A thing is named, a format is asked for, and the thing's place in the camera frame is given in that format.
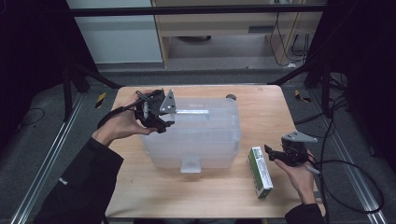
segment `translucent plastic container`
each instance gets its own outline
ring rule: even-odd
[[[241,138],[233,99],[176,98],[177,113],[165,115],[175,124],[165,133],[141,135],[144,149],[160,168],[200,173],[202,168],[230,168]]]

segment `aluminum rail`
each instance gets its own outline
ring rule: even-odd
[[[313,96],[313,101],[315,102],[318,111],[321,111],[320,107],[320,96],[318,96],[318,93],[315,91],[310,92],[311,95]],[[330,122],[327,118],[323,117],[323,121],[326,124],[326,127],[329,127]],[[347,147],[344,145],[341,136],[338,134],[337,130],[334,130],[334,133],[332,136],[330,136],[332,142],[334,143],[334,149],[340,158],[340,160],[343,161],[348,161],[353,164],[355,162],[353,161],[352,157],[349,155],[347,152]],[[358,195],[359,200],[361,201],[361,205],[366,211],[370,210],[375,210],[378,207],[378,203],[375,199],[374,194],[371,192],[371,190],[368,187],[367,182],[364,179],[364,176],[361,174],[361,172],[351,166],[344,166],[346,170],[346,174],[349,177],[350,183],[352,184],[356,194]],[[384,214],[382,211],[369,214],[367,215],[368,218],[370,219],[371,223],[373,224],[386,224],[387,219],[385,218]]]
[[[73,17],[144,16],[177,14],[221,14],[221,13],[263,13],[263,12],[316,12],[334,6],[327,4],[287,5],[239,5],[239,6],[196,6],[196,7],[113,7],[72,8],[70,10],[44,10],[46,15]]]
[[[77,99],[73,106],[74,110],[70,119],[64,122],[60,131],[58,132],[55,140],[52,143],[52,146],[49,149],[49,153],[47,154],[46,159],[44,159],[43,164],[35,176],[35,180],[30,186],[29,190],[25,194],[20,206],[17,211],[14,213],[13,217],[10,220],[12,224],[22,224],[25,223],[28,219],[30,212],[32,211],[33,206],[35,205],[35,201],[37,200],[38,195],[44,187],[44,184],[47,180],[47,177],[50,173],[50,170],[53,164],[56,161],[56,158],[61,151],[62,146],[64,145],[64,141],[66,136],[69,134],[71,127],[73,126],[74,121],[76,120],[76,116],[81,109],[82,102],[84,100],[85,94],[79,93],[77,95]]]

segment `cardboard box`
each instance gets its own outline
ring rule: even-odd
[[[265,198],[274,187],[262,155],[261,147],[253,147],[248,154],[248,164],[254,180],[258,198]]]

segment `table top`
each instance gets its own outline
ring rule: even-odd
[[[266,163],[274,188],[257,199],[248,168],[252,147],[264,144],[282,150],[280,138],[295,127],[278,86],[162,86],[124,87],[114,107],[135,91],[174,90],[175,98],[223,98],[234,94],[239,110],[241,140],[230,169],[203,169],[182,174],[179,169],[156,168],[138,135],[116,140],[110,148],[124,158],[116,189],[107,208],[108,217],[283,217],[301,203],[286,173],[272,161]]]

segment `black sleeve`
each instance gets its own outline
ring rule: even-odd
[[[43,202],[35,223],[101,223],[122,162],[91,138]]]
[[[324,224],[319,206],[316,203],[300,204],[285,215],[288,224]]]

